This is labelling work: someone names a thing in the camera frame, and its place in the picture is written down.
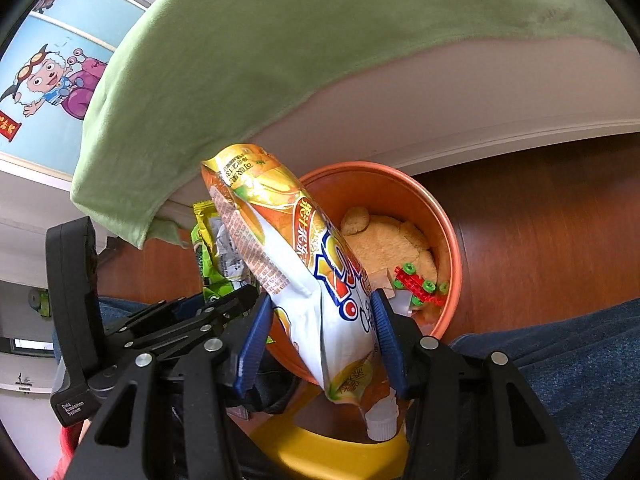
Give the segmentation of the person's hand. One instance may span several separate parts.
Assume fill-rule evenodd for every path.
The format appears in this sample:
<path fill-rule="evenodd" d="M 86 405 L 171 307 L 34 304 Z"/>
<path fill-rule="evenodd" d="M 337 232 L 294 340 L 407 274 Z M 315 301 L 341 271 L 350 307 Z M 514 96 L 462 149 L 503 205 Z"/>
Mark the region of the person's hand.
<path fill-rule="evenodd" d="M 85 437 L 91 422 L 89 419 L 83 422 L 78 422 L 74 426 L 68 428 L 63 427 L 60 433 L 60 449 L 61 457 L 58 463 L 55 465 L 52 474 L 48 477 L 48 480 L 63 480 L 68 466 L 72 461 L 75 451 L 78 448 L 79 443 Z"/>

